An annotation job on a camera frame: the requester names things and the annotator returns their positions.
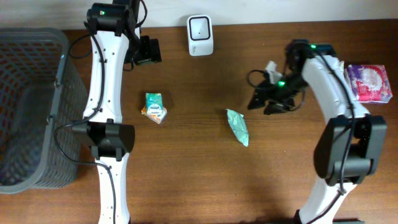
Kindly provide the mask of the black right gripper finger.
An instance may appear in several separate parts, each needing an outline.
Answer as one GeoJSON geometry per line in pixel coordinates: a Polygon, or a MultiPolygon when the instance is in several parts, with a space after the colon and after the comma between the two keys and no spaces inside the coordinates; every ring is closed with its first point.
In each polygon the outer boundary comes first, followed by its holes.
{"type": "Polygon", "coordinates": [[[294,109],[294,104],[283,104],[283,103],[276,103],[270,102],[264,109],[264,114],[272,115],[272,114],[282,114],[288,113],[294,109]]]}
{"type": "Polygon", "coordinates": [[[263,108],[266,105],[266,101],[267,101],[266,97],[263,97],[261,95],[254,95],[248,104],[248,110],[256,110],[259,108],[263,108]]]}

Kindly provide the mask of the green wipes pack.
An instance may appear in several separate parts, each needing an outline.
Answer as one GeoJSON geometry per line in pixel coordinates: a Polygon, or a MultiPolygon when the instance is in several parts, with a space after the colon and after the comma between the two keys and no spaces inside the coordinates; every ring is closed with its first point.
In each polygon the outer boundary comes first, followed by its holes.
{"type": "Polygon", "coordinates": [[[244,115],[234,110],[226,110],[229,126],[237,140],[245,147],[249,145],[249,132],[244,120],[244,115]]]}

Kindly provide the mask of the teal Kleenex tissue pack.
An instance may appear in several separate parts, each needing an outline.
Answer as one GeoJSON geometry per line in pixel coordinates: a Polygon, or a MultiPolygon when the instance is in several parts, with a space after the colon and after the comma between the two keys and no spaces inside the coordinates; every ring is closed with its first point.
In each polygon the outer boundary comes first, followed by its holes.
{"type": "Polygon", "coordinates": [[[160,93],[146,93],[146,111],[149,115],[158,115],[163,112],[163,101],[160,93]]]}

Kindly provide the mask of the orange tissue pack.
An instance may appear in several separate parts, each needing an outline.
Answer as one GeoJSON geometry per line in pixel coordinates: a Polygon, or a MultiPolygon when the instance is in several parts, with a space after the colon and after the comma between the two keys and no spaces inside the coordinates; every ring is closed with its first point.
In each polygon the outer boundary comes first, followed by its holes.
{"type": "Polygon", "coordinates": [[[166,109],[166,107],[164,107],[161,114],[147,114],[146,106],[144,106],[143,109],[141,109],[141,114],[143,114],[144,116],[146,116],[153,122],[160,124],[161,122],[163,122],[164,118],[167,115],[167,109],[166,109]]]}

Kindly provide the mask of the red purple tissue pack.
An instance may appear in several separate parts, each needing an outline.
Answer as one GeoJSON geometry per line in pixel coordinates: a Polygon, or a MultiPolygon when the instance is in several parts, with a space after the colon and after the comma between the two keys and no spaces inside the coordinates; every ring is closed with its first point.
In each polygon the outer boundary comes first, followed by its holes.
{"type": "Polygon", "coordinates": [[[348,65],[345,78],[361,103],[388,103],[392,98],[386,68],[383,65],[348,65]]]}

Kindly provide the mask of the white Pantene tube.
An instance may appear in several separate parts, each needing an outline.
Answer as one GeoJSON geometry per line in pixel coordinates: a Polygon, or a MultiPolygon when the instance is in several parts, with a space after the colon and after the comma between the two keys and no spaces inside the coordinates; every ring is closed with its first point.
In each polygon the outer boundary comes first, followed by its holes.
{"type": "Polygon", "coordinates": [[[345,62],[344,61],[340,61],[339,62],[339,67],[338,67],[338,72],[342,75],[344,75],[344,71],[345,71],[345,62]]]}

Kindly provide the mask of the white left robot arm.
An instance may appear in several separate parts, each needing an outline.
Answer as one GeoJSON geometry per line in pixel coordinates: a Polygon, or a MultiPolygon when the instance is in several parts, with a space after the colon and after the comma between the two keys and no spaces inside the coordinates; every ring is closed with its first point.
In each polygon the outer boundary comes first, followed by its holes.
{"type": "Polygon", "coordinates": [[[100,223],[130,223],[126,171],[134,147],[135,128],[123,124],[121,88],[124,66],[161,62],[159,41],[141,35],[144,1],[94,3],[84,23],[93,56],[88,101],[83,119],[72,131],[94,157],[100,190],[100,223]]]}

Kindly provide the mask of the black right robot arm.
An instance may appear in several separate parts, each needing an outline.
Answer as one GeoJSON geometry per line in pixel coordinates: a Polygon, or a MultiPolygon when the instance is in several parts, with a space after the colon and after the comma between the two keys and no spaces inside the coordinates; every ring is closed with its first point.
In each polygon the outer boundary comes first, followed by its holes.
{"type": "Polygon", "coordinates": [[[330,44],[295,39],[285,48],[284,67],[290,74],[277,72],[272,63],[262,70],[264,80],[253,85],[248,109],[262,108],[266,115],[292,112],[294,97],[312,89],[326,126],[313,153],[317,179],[291,222],[334,223],[348,194],[375,173],[387,124],[355,98],[330,44]]]}

